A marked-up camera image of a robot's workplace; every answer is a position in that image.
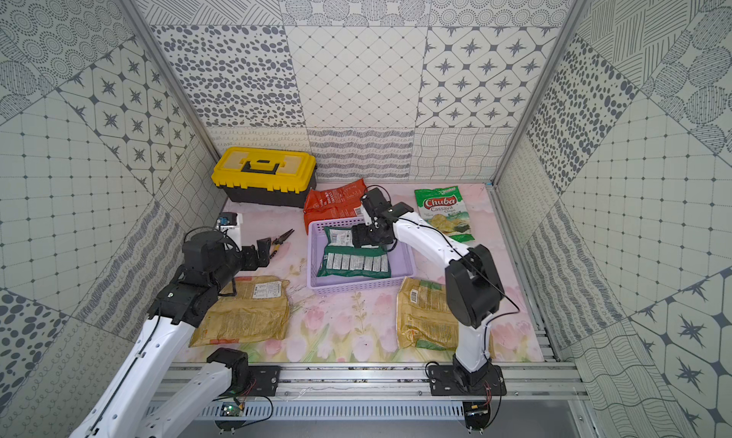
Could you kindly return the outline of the dark green snack bag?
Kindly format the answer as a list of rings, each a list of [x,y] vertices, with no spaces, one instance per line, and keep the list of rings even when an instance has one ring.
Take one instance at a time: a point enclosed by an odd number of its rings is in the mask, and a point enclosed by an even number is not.
[[[391,277],[387,251],[379,245],[356,247],[350,228],[324,228],[327,243],[318,270],[318,277]]]

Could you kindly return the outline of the green Chuba chip bag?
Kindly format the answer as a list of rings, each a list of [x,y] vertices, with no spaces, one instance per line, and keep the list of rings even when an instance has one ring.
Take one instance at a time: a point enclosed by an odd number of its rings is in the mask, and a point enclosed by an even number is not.
[[[460,243],[475,240],[467,206],[458,186],[417,189],[419,216],[442,234]]]

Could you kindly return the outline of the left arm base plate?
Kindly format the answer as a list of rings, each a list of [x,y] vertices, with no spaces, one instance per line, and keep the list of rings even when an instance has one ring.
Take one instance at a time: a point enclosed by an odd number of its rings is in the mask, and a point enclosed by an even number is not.
[[[246,396],[274,397],[278,391],[280,366],[255,365],[249,367],[248,386]]]

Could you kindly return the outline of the gold chip bag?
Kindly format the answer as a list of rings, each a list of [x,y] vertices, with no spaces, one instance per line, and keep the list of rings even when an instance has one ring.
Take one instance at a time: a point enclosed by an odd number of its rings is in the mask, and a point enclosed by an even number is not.
[[[283,340],[290,318],[288,280],[276,276],[238,277],[224,289],[194,331],[189,347]]]
[[[459,322],[449,310],[443,285],[404,279],[396,297],[396,336],[401,348],[457,348]]]

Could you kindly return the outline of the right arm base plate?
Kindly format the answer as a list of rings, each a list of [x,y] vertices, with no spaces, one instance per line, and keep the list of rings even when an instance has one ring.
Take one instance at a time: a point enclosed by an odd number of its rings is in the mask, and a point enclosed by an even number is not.
[[[432,396],[505,396],[507,388],[501,368],[487,363],[478,371],[467,372],[458,366],[428,363],[425,374]]]

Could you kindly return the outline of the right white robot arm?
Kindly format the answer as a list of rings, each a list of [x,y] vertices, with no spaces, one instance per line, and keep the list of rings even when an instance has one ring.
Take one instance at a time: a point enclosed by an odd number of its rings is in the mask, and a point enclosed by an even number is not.
[[[452,366],[456,389],[466,394],[489,391],[504,395],[504,378],[489,354],[489,336],[492,324],[502,316],[501,302],[511,299],[490,250],[451,239],[409,205],[391,203],[379,188],[366,190],[360,205],[364,222],[356,226],[353,235],[357,247],[404,244],[444,268],[446,303],[459,322]]]

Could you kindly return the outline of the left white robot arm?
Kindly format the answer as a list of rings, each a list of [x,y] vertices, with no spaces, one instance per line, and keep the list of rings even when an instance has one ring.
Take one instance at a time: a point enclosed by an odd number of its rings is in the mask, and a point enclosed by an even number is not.
[[[190,341],[206,313],[221,298],[234,298],[236,276],[270,262],[270,245],[260,240],[239,247],[226,233],[195,228],[182,245],[183,263],[152,302],[139,337],[74,437],[177,437],[209,403],[238,400],[254,390],[249,356],[219,348],[198,374],[153,414],[147,413],[177,352]]]

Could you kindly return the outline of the red chip bag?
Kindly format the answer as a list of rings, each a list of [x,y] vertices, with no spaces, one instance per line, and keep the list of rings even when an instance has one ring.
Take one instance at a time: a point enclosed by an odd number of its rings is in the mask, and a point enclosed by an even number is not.
[[[363,179],[340,188],[311,190],[303,209],[306,231],[312,222],[360,216],[361,197],[366,190]]]

